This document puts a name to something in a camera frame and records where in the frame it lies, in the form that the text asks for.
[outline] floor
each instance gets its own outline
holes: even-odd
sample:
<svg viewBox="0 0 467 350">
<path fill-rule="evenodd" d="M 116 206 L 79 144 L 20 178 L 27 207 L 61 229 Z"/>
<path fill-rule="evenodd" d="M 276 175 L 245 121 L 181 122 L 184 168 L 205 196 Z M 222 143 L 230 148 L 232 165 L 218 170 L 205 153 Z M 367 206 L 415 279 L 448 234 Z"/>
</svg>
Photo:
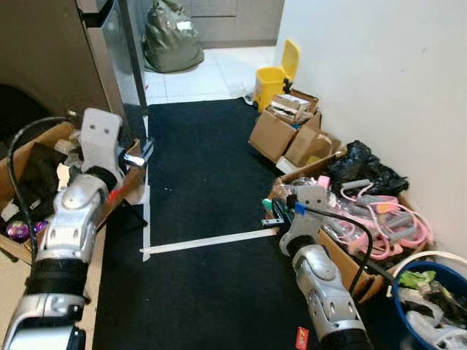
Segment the floor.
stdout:
<svg viewBox="0 0 467 350">
<path fill-rule="evenodd" d="M 271 66 L 275 47 L 241 47 L 227 49 L 205 50 L 205 60 L 197 67 L 187 71 L 159 74 L 145 73 L 146 97 L 148 104 L 165 104 L 175 102 L 211 101 L 237 98 L 251 92 L 255 86 L 255 72 L 257 69 Z M 149 189 L 147 184 L 142 186 L 135 199 L 128 198 L 130 203 L 143 203 L 144 216 L 149 219 Z M 143 233 L 143 248 L 150 250 L 150 228 Z M 251 233 L 242 234 L 238 240 L 247 239 Z M 101 280 L 102 255 L 104 251 L 105 228 L 97 235 L 93 259 L 88 271 L 86 291 L 92 302 L 85 307 L 82 321 L 78 324 L 86 330 L 86 350 L 92 349 L 94 324 L 96 321 L 96 307 L 99 297 Z M 196 242 L 185 247 L 195 247 Z M 178 250 L 179 247 L 164 247 L 168 250 Z M 150 258 L 145 252 L 143 261 Z M 0 254 L 0 339 L 3 341 L 10 318 L 24 291 L 24 282 L 30 273 L 30 268 L 22 261 L 10 262 Z"/>
<path fill-rule="evenodd" d="M 204 51 L 204 62 L 176 73 L 145 73 L 147 104 L 237 98 L 255 87 L 255 73 L 272 65 L 275 47 Z"/>
</svg>

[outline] refrigerator door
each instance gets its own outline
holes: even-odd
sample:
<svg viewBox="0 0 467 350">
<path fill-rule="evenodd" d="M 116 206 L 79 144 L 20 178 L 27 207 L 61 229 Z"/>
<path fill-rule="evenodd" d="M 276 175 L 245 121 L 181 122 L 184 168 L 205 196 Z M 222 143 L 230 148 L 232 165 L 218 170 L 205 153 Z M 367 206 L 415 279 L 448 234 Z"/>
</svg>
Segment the refrigerator door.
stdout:
<svg viewBox="0 0 467 350">
<path fill-rule="evenodd" d="M 118 0 L 96 1 L 96 8 L 93 13 L 82 9 L 82 19 L 109 108 L 126 116 L 133 135 L 143 139 L 142 114 L 147 106 L 135 45 L 128 44 L 131 32 L 124 23 L 129 17 L 123 18 Z"/>
</svg>

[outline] open cardboard box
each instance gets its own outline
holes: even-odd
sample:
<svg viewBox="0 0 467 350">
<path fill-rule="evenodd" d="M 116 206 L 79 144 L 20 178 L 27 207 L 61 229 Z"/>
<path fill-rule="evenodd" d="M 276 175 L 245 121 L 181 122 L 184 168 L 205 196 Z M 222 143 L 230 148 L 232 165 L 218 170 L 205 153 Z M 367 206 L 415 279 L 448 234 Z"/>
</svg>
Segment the open cardboard box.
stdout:
<svg viewBox="0 0 467 350">
<path fill-rule="evenodd" d="M 32 147 L 34 144 L 40 143 L 47 147 L 53 148 L 55 143 L 59 139 L 68 139 L 70 134 L 73 132 L 73 125 L 67 122 L 63 122 L 47 131 L 43 134 L 36 137 L 34 140 L 31 140 L 27 144 L 24 144 L 22 147 L 16 150 L 14 157 L 15 164 L 15 173 L 18 179 L 21 178 L 21 174 L 26 166 L 29 155 L 31 154 Z M 134 145 L 128 151 L 132 155 L 139 155 L 141 152 L 139 146 L 139 140 L 135 140 Z M 125 182 L 121 191 L 119 191 L 118 196 L 112 202 L 106 202 L 104 210 L 101 213 L 100 224 L 98 227 L 105 222 L 105 219 L 110 215 L 110 213 L 121 203 L 121 201 L 137 186 L 142 184 L 145 169 L 131 167 L 129 172 L 126 175 Z M 15 191 L 11 185 L 8 176 L 8 164 L 7 159 L 4 158 L 0 160 L 0 210 L 9 203 L 9 201 L 14 197 Z M 42 239 L 42 234 L 39 233 L 37 236 L 38 244 Z M 0 248 L 4 251 L 10 253 L 12 256 L 17 257 L 18 259 L 24 260 L 27 263 L 31 263 L 31 241 L 27 240 L 23 244 L 19 244 L 6 236 L 0 235 Z"/>
<path fill-rule="evenodd" d="M 281 176 L 276 180 L 273 185 L 272 191 L 269 193 L 269 198 L 275 198 L 279 196 L 279 193 L 275 191 L 275 187 L 281 184 L 289 184 L 293 180 L 296 180 L 300 177 L 314 177 L 317 179 L 320 175 L 323 174 L 324 170 L 327 168 L 328 164 L 331 161 L 334 161 L 336 157 L 342 156 L 344 153 L 339 152 L 335 155 L 323 158 L 322 160 L 317 161 L 316 163 L 304 166 L 303 168 L 298 169 L 297 171 Z M 398 197 L 402 205 L 411 209 L 411 206 L 407 203 L 405 198 L 401 195 Z M 324 230 L 320 230 L 320 244 L 326 247 L 329 251 L 331 259 L 337 265 L 342 274 L 342 282 L 344 286 L 349 289 L 352 283 L 352 280 L 355 274 L 358 271 L 359 265 L 343 250 L 341 247 L 336 244 L 331 237 L 329 237 Z M 425 249 L 426 244 L 419 246 L 415 250 L 414 254 L 421 252 Z M 397 266 L 392 267 L 387 272 L 391 273 L 396 269 Z M 369 300 L 375 294 L 377 294 L 385 286 L 385 281 L 380 275 L 373 275 L 367 272 L 363 272 L 361 277 L 358 280 L 358 283 L 355 287 L 355 294 L 358 296 L 357 301 L 362 303 Z"/>
</svg>

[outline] black garbage bag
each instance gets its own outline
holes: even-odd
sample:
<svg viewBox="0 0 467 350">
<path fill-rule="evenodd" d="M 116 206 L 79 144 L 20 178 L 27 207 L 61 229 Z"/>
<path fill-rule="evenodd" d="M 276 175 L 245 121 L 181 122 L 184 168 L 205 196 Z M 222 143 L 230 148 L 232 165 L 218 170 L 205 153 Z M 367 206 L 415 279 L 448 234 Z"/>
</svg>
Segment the black garbage bag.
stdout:
<svg viewBox="0 0 467 350">
<path fill-rule="evenodd" d="M 347 154 L 330 164 L 327 174 L 331 178 L 332 191 L 340 196 L 342 184 L 368 179 L 373 187 L 365 192 L 368 195 L 393 195 L 409 188 L 406 177 L 400 177 L 393 169 L 382 165 L 379 158 L 363 142 L 354 141 L 347 145 Z M 346 190 L 348 195 L 356 195 L 361 188 Z"/>
<path fill-rule="evenodd" d="M 181 71 L 204 60 L 198 32 L 183 6 L 172 0 L 154 0 L 142 44 L 144 65 L 152 71 Z"/>
</svg>

